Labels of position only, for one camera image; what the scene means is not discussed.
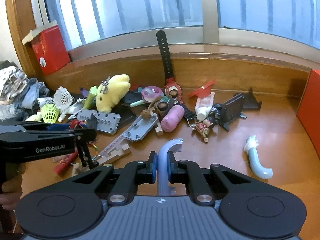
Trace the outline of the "person's left hand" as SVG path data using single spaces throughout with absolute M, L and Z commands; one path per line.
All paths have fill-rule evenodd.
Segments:
M 0 203 L 3 209 L 13 211 L 22 195 L 22 175 L 18 174 L 14 178 L 6 181 L 2 185 Z

